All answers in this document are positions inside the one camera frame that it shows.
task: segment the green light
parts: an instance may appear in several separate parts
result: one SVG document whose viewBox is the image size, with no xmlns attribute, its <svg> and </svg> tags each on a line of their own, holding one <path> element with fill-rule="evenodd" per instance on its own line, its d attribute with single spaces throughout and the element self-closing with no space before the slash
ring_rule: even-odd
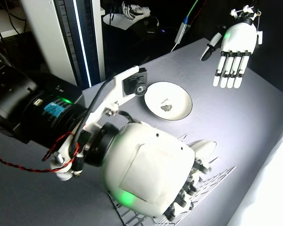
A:
<svg viewBox="0 0 283 226">
<path fill-rule="evenodd" d="M 66 103 L 72 104 L 72 102 L 70 100 L 67 100 L 65 98 L 61 98 L 61 100 L 65 101 Z"/>
<path fill-rule="evenodd" d="M 123 191 L 119 197 L 119 202 L 124 206 L 132 206 L 135 196 L 129 192 Z"/>
<path fill-rule="evenodd" d="M 230 36 L 231 36 L 231 33 L 230 32 L 228 32 L 228 33 L 225 33 L 225 39 L 229 39 L 230 38 Z"/>
</svg>

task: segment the metal dish rack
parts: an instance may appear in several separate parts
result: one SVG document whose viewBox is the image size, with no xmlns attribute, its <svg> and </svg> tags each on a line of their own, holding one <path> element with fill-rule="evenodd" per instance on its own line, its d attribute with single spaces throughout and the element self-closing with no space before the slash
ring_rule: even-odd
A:
<svg viewBox="0 0 283 226">
<path fill-rule="evenodd" d="M 194 208 L 208 195 L 210 194 L 218 184 L 220 184 L 236 167 L 231 167 L 225 171 L 198 183 L 197 193 L 193 196 Z M 124 226 L 175 226 L 182 219 L 184 219 L 189 213 L 184 212 L 178 215 L 173 222 L 169 222 L 165 216 L 161 218 L 151 218 L 145 215 L 139 214 L 132 210 L 129 210 L 127 207 L 116 202 L 110 195 L 109 198 L 113 204 L 114 209 L 117 212 L 122 224 Z"/>
</svg>

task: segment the white robotic hand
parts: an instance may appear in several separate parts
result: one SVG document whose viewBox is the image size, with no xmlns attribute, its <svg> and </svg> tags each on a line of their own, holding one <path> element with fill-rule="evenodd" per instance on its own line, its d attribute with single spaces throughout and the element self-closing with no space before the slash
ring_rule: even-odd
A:
<svg viewBox="0 0 283 226">
<path fill-rule="evenodd" d="M 125 17 L 135 22 L 150 16 L 150 9 L 148 7 L 140 7 L 138 5 L 125 5 L 122 2 L 122 11 Z"/>
<path fill-rule="evenodd" d="M 237 24 L 231 26 L 224 34 L 221 44 L 221 58 L 216 70 L 213 86 L 220 84 L 221 88 L 239 88 L 247 67 L 250 55 L 253 53 L 256 43 L 262 44 L 262 32 L 258 31 L 253 24 L 254 19 L 261 15 L 260 11 L 253 7 L 245 6 L 243 10 L 233 9 L 231 15 L 237 19 Z M 208 44 L 201 60 L 205 61 L 222 38 L 217 33 Z"/>
</svg>

